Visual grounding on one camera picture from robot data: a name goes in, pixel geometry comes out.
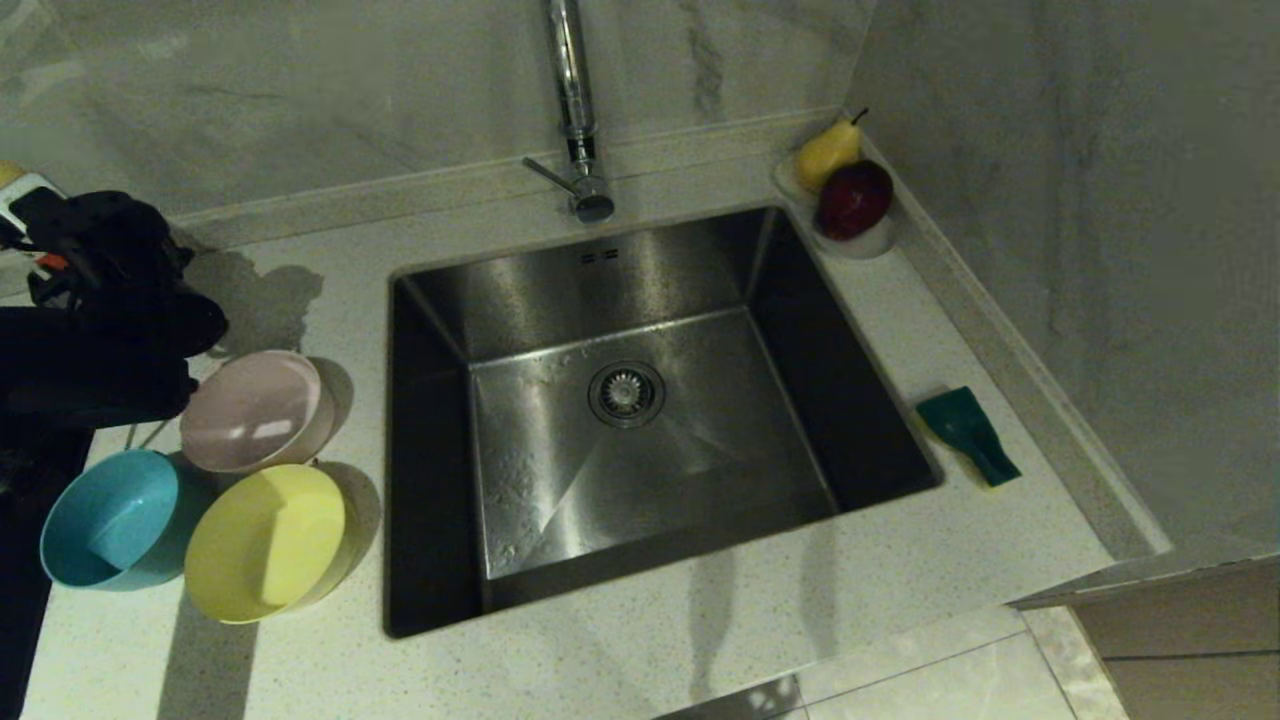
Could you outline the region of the orange label dish soap bottle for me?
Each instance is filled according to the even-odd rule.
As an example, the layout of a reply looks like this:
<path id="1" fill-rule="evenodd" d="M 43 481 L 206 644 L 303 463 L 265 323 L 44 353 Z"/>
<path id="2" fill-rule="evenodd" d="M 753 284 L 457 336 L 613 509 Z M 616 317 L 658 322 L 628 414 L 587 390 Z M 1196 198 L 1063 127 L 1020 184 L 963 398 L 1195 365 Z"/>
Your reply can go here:
<path id="1" fill-rule="evenodd" d="M 67 200 L 45 176 L 0 161 L 0 284 L 17 283 L 28 272 L 49 275 L 69 268 L 63 255 L 29 237 L 36 219 Z"/>

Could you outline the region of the chrome faucet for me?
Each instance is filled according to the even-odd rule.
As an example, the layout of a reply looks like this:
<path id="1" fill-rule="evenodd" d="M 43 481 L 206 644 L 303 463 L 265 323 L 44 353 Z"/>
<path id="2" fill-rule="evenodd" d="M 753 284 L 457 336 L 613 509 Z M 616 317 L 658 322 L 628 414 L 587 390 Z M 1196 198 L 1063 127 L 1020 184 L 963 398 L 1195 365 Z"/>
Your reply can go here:
<path id="1" fill-rule="evenodd" d="M 564 138 L 568 177 L 531 158 L 522 165 L 568 195 L 570 214 L 584 225 L 598 225 L 614 215 L 609 182 L 596 150 L 598 123 L 577 0 L 545 0 L 550 63 L 559 102 L 559 132 Z"/>

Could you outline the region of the stainless steel sink basin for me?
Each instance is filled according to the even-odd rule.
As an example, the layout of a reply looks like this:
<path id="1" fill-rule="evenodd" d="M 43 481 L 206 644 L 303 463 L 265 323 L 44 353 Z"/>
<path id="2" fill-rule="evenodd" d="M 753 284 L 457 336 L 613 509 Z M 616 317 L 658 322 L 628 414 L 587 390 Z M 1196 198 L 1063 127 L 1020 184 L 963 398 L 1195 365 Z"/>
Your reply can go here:
<path id="1" fill-rule="evenodd" d="M 390 283 L 396 639 L 941 486 L 797 223 L 765 205 Z M 640 361 L 644 427 L 588 386 Z"/>

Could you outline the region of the green and yellow sponge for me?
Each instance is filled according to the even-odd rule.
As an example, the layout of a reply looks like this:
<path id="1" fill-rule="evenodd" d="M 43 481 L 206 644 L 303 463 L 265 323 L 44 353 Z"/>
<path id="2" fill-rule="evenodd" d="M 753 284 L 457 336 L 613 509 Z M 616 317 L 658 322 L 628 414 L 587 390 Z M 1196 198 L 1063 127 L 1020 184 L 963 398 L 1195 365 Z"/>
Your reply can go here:
<path id="1" fill-rule="evenodd" d="M 1001 487 L 1023 475 L 969 387 L 924 398 L 916 413 L 934 436 L 975 468 L 988 487 Z"/>

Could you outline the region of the pink plastic bowl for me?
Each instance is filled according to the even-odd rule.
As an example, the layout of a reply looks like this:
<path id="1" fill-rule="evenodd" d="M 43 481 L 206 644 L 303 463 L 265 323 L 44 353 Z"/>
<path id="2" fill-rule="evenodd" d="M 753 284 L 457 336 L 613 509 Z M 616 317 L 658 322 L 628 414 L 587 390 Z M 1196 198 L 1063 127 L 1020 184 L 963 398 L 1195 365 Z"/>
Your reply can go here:
<path id="1" fill-rule="evenodd" d="M 337 404 L 306 356 L 268 350 L 210 375 L 180 416 L 180 448 L 200 469 L 251 474 L 314 459 L 334 429 Z"/>

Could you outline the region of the black induction cooktop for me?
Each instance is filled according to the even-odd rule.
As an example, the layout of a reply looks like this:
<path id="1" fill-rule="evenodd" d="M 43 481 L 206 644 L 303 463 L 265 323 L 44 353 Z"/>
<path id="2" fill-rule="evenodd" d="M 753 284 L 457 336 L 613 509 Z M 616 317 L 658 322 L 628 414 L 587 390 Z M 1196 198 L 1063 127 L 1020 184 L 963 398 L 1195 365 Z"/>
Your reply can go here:
<path id="1" fill-rule="evenodd" d="M 40 536 L 84 468 L 93 434 L 38 427 L 0 432 L 0 720 L 19 720 L 23 711 L 51 592 Z"/>

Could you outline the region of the blue plastic bowl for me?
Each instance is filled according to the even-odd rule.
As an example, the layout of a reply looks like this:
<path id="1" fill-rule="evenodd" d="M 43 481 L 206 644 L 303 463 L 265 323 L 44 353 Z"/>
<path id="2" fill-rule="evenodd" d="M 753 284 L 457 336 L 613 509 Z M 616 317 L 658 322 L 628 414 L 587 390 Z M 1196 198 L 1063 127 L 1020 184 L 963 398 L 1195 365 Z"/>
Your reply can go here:
<path id="1" fill-rule="evenodd" d="M 56 585 L 132 592 L 184 571 L 212 486 L 145 448 L 114 454 L 77 477 L 54 503 L 38 556 Z"/>

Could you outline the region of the yellow plastic bowl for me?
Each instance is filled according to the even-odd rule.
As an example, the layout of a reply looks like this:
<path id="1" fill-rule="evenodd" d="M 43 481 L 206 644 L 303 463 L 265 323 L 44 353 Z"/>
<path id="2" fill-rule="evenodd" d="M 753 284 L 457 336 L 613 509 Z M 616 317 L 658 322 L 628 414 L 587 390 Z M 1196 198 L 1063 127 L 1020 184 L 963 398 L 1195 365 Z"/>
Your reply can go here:
<path id="1" fill-rule="evenodd" d="M 186 551 L 186 591 L 214 621 L 255 624 L 326 597 L 356 555 L 355 512 L 330 475 L 301 464 L 266 468 L 200 519 Z"/>

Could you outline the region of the round metal drain strainer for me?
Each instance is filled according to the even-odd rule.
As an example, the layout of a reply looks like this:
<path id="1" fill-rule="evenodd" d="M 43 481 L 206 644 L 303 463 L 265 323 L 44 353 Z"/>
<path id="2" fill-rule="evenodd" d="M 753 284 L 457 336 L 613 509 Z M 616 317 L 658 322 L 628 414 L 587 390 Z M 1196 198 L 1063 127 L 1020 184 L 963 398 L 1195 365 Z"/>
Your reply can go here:
<path id="1" fill-rule="evenodd" d="M 632 429 L 655 419 L 666 402 L 666 380 L 640 361 L 613 363 L 602 368 L 588 386 L 593 415 L 608 427 Z"/>

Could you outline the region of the yellow pear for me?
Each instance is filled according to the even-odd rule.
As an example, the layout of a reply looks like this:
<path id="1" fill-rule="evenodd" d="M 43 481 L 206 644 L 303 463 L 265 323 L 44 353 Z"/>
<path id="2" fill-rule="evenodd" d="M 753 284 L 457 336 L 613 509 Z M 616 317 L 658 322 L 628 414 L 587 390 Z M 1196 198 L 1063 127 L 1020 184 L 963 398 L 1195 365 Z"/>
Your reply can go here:
<path id="1" fill-rule="evenodd" d="M 869 110 L 863 108 L 851 117 L 838 118 L 795 152 L 794 176 L 801 190 L 819 193 L 837 169 L 860 159 L 863 131 L 859 123 Z"/>

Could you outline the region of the dark red apple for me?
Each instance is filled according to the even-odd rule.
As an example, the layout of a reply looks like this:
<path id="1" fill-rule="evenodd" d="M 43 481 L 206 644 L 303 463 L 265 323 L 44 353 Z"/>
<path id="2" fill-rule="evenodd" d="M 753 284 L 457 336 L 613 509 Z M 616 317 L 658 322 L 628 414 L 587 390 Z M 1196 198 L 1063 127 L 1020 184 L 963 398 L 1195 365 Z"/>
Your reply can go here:
<path id="1" fill-rule="evenodd" d="M 849 242 L 878 224 L 895 196 L 892 176 L 878 163 L 860 160 L 836 169 L 819 193 L 815 227 L 827 238 Z"/>

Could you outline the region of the small white dish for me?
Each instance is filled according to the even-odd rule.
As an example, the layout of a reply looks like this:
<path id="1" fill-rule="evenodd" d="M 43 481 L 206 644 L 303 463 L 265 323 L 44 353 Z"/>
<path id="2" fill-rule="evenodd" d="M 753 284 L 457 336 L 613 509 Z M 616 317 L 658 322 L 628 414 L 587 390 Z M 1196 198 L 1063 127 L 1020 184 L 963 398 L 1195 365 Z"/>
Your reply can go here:
<path id="1" fill-rule="evenodd" d="M 896 191 L 888 214 L 878 224 L 852 241 L 838 242 L 824 237 L 817 229 L 815 213 L 820 192 L 812 193 L 799 187 L 794 176 L 794 159 L 786 158 L 774 165 L 773 181 L 783 196 L 795 204 L 797 217 L 806 229 L 815 233 L 817 242 L 824 251 L 845 258 L 872 259 L 888 252 L 892 247 L 893 219 L 891 211 L 896 204 Z"/>

